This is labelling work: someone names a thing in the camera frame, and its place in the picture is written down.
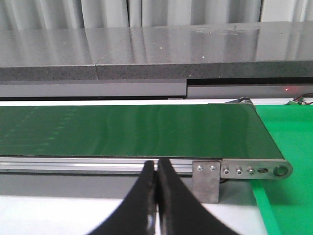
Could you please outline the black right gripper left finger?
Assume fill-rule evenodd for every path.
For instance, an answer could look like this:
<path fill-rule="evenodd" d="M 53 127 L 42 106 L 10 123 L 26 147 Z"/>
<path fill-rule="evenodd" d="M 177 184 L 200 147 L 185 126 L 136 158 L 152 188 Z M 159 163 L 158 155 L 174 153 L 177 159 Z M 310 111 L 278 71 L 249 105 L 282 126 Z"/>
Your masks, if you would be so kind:
<path fill-rule="evenodd" d="M 91 235 L 153 235 L 156 222 L 155 170 L 146 161 L 139 178 L 118 208 Z"/>

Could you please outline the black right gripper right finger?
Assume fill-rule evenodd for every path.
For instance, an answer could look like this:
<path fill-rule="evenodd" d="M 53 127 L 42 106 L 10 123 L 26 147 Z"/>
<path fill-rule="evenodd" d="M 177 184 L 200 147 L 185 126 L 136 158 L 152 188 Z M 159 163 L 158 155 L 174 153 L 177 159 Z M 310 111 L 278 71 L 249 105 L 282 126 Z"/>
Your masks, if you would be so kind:
<path fill-rule="evenodd" d="M 229 234 L 229 228 L 209 213 L 189 191 L 168 159 L 158 161 L 157 176 L 163 235 Z"/>

